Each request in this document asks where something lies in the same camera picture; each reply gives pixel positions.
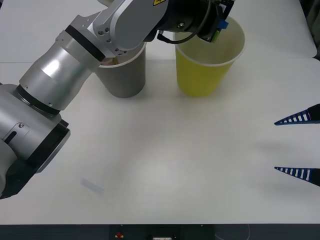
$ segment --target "blue component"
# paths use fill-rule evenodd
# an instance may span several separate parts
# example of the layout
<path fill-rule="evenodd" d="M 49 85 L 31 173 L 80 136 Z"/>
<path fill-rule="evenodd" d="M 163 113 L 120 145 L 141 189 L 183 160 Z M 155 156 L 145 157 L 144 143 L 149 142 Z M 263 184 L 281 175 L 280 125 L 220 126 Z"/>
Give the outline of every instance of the blue component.
<path fill-rule="evenodd" d="M 225 20 L 220 20 L 218 24 L 218 29 L 226 29 L 228 27 L 229 23 Z"/>
<path fill-rule="evenodd" d="M 276 169 L 280 172 L 283 172 L 284 174 L 288 174 L 292 177 L 295 177 L 297 179 L 307 181 L 309 183 L 311 183 L 311 181 L 310 181 L 311 174 L 314 170 L 313 168 L 292 168 L 292 167 L 283 167 L 283 166 L 275 166 L 274 169 Z"/>
<path fill-rule="evenodd" d="M 296 114 L 287 116 L 287 117 L 274 123 L 274 125 L 276 125 L 276 126 L 291 125 L 291 124 L 320 124 L 320 120 L 312 121 L 310 119 L 309 111 L 304 110 L 304 111 L 298 112 Z"/>

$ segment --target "paper cup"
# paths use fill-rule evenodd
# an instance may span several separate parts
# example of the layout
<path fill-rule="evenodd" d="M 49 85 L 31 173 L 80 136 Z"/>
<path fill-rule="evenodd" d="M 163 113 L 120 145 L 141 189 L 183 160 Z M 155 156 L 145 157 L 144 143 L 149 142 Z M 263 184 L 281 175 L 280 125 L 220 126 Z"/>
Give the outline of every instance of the paper cup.
<path fill-rule="evenodd" d="M 176 75 L 180 89 L 193 97 L 210 95 L 221 82 L 231 65 L 245 50 L 246 36 L 242 27 L 232 17 L 217 40 L 206 42 L 197 36 L 175 46 Z M 181 40 L 190 33 L 175 33 Z"/>
<path fill-rule="evenodd" d="M 117 60 L 117 65 L 101 65 L 95 73 L 113 96 L 133 97 L 146 83 L 146 43 L 117 57 Z"/>

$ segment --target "warning label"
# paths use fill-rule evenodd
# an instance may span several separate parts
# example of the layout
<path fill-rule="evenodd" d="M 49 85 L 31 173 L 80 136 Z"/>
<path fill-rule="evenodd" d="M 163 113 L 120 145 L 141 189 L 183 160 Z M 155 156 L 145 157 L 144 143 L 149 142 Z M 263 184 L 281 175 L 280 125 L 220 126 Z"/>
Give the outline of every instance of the warning label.
<path fill-rule="evenodd" d="M 158 4 L 161 4 L 161 3 L 165 2 L 165 1 L 166 1 L 166 0 L 154 0 L 153 6 L 158 5 Z"/>

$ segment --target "yellow cup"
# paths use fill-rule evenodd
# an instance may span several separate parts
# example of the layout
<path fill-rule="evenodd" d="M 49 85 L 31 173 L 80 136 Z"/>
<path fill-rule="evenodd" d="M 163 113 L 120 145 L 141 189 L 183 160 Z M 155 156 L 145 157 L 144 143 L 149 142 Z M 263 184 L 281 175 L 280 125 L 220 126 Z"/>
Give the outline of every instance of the yellow cup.
<path fill-rule="evenodd" d="M 217 40 L 206 42 L 197 36 L 175 45 L 176 76 L 180 89 L 193 97 L 210 95 L 225 74 L 245 50 L 246 36 L 242 27 L 228 17 L 226 29 Z M 190 33 L 175 33 L 174 40 L 182 40 Z"/>

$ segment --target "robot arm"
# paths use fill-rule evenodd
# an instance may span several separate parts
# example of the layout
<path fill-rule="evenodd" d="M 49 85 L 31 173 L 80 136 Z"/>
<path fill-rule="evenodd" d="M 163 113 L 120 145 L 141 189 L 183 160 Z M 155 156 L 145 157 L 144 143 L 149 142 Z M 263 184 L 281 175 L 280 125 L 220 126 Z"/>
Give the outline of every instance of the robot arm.
<path fill-rule="evenodd" d="M 234 1 L 115 0 L 101 12 L 78 15 L 19 86 L 0 85 L 0 199 L 17 194 L 67 141 L 60 111 L 104 58 L 126 55 L 158 31 L 190 32 L 210 42 L 227 17 L 221 2 L 231 8 Z"/>

